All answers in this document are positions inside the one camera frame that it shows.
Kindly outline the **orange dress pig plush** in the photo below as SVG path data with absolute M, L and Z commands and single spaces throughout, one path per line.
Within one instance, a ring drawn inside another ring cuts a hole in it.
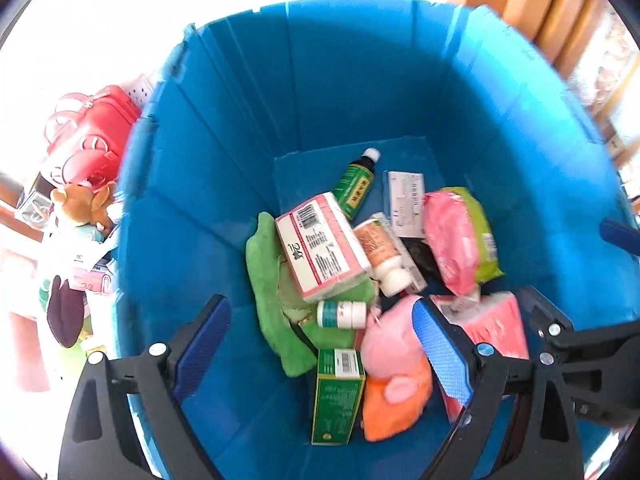
M 360 346 L 366 372 L 361 427 L 378 442 L 411 428 L 433 393 L 431 365 L 412 324 L 418 295 L 398 300 L 385 312 L 369 313 Z

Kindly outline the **pink green wipes pack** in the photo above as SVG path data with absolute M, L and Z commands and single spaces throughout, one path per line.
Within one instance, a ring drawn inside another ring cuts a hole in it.
M 471 295 L 480 285 L 503 276 L 485 211 L 466 188 L 426 193 L 423 229 L 440 276 L 456 296 Z

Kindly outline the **white medicine bottle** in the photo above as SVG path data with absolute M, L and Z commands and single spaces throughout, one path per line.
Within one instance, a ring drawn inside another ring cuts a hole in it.
M 362 301 L 321 300 L 317 323 L 322 328 L 362 330 L 367 325 L 368 306 Z

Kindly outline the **pink white tissue box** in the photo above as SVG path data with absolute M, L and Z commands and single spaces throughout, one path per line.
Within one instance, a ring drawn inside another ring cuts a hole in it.
M 276 229 L 307 304 L 349 290 L 371 275 L 371 263 L 330 192 L 282 214 Z

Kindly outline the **pink tissue pack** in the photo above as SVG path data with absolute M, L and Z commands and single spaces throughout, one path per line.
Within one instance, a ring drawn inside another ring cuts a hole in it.
M 480 296 L 430 295 L 447 321 L 460 326 L 473 344 L 491 344 L 502 356 L 529 359 L 518 302 L 512 292 Z

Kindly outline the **maroon knit sock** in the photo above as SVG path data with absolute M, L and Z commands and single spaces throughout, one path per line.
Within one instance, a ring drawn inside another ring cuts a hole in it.
M 82 331 L 85 319 L 85 298 L 82 290 L 72 289 L 59 275 L 53 278 L 46 315 L 54 339 L 64 348 L 72 348 Z

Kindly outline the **green medicine box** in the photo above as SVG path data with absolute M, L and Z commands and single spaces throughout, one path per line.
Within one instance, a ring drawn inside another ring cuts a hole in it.
M 310 443 L 343 445 L 352 436 L 366 373 L 354 349 L 322 349 L 317 361 Z

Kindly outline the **orange label pill bottle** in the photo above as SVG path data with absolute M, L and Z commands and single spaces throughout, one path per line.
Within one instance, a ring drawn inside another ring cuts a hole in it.
M 393 297 L 412 284 L 402 255 L 380 220 L 362 222 L 354 233 L 370 262 L 373 277 L 386 297 Z

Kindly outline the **green towel cloth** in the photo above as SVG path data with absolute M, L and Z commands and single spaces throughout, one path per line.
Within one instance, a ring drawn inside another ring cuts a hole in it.
M 317 306 L 303 302 L 276 220 L 268 212 L 258 214 L 256 231 L 245 244 L 245 261 L 262 336 L 286 376 L 298 377 L 315 368 L 321 349 L 350 349 L 356 344 L 356 330 L 318 325 Z

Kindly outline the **green glass bottle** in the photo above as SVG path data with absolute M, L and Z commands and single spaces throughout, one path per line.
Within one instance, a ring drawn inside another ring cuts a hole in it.
M 375 165 L 380 156 L 381 153 L 376 148 L 367 148 L 346 167 L 332 190 L 338 206 L 349 221 L 355 219 L 370 192 L 375 179 Z

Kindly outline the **brown teddy bear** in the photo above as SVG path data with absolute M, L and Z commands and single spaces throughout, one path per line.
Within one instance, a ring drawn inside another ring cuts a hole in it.
M 85 185 L 71 183 L 52 190 L 50 199 L 74 226 L 90 224 L 106 233 L 114 226 L 107 214 L 107 207 L 114 203 L 115 191 L 115 182 L 108 182 L 97 191 Z

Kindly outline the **red toy suitcase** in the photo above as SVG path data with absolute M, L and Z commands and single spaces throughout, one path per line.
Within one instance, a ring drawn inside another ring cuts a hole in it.
M 44 127 L 47 157 L 40 174 L 57 186 L 80 184 L 93 190 L 114 181 L 140 114 L 117 84 L 90 96 L 67 93 Z

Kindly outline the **blue plastic storage crate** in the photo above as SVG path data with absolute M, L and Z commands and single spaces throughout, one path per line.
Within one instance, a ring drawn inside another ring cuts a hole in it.
M 416 479 L 451 429 L 426 304 L 477 296 L 495 354 L 536 358 L 524 288 L 575 330 L 639 316 L 631 224 L 597 126 L 486 8 L 309 0 L 189 32 L 119 184 L 122 356 L 215 296 L 177 403 L 226 479 Z M 385 327 L 397 321 L 410 352 Z M 423 348 L 431 354 L 424 356 Z

